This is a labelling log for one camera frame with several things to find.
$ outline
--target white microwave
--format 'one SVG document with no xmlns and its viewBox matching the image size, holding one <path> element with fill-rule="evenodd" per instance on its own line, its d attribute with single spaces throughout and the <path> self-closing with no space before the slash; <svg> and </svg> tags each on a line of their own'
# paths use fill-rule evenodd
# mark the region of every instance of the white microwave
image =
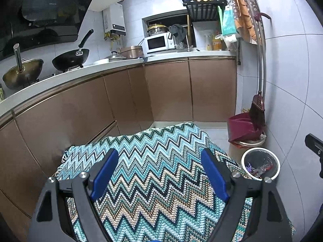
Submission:
<svg viewBox="0 0 323 242">
<path fill-rule="evenodd" d="M 175 49 L 174 39 L 168 39 L 169 32 L 146 37 L 144 40 L 145 53 L 154 53 Z"/>
</svg>

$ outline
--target chevron patterned blanket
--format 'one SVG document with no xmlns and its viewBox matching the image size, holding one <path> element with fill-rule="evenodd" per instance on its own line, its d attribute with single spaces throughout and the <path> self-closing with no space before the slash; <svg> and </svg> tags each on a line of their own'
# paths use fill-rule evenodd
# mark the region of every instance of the chevron patterned blanket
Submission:
<svg viewBox="0 0 323 242">
<path fill-rule="evenodd" d="M 207 241 L 225 204 L 214 194 L 201 165 L 204 148 L 210 148 L 231 171 L 247 177 L 193 123 L 72 146 L 64 153 L 56 177 L 71 179 L 89 171 L 110 148 L 119 152 L 119 163 L 95 208 L 114 242 Z M 251 204 L 252 199 L 246 199 L 234 242 L 243 237 Z M 72 198 L 68 206 L 75 234 L 86 242 Z"/>
</svg>

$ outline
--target black wok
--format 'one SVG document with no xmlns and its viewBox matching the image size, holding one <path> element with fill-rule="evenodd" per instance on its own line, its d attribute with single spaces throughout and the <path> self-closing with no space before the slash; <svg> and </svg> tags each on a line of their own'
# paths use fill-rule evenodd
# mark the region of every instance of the black wok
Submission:
<svg viewBox="0 0 323 242">
<path fill-rule="evenodd" d="M 93 29 L 91 29 L 86 36 L 83 38 L 79 44 L 79 49 L 72 50 L 66 53 L 63 53 L 52 60 L 54 67 L 59 70 L 66 72 L 68 69 L 83 67 L 83 64 L 88 59 L 89 49 L 82 49 L 86 40 L 93 34 Z"/>
</svg>

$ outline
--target shelf rack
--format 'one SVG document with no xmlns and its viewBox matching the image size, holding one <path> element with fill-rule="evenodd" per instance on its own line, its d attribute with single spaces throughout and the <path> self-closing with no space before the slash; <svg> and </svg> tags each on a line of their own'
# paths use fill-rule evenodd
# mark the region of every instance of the shelf rack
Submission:
<svg viewBox="0 0 323 242">
<path fill-rule="evenodd" d="M 218 6 L 224 10 L 227 0 L 182 0 L 192 22 L 216 21 Z"/>
</svg>

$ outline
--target plastic bag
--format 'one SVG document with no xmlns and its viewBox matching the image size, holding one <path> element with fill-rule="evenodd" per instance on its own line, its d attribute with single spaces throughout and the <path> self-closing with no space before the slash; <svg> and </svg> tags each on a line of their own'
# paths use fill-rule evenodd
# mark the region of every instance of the plastic bag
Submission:
<svg viewBox="0 0 323 242">
<path fill-rule="evenodd" d="M 236 34 L 235 17 L 233 15 L 232 5 L 227 5 L 223 13 L 222 35 Z"/>
</svg>

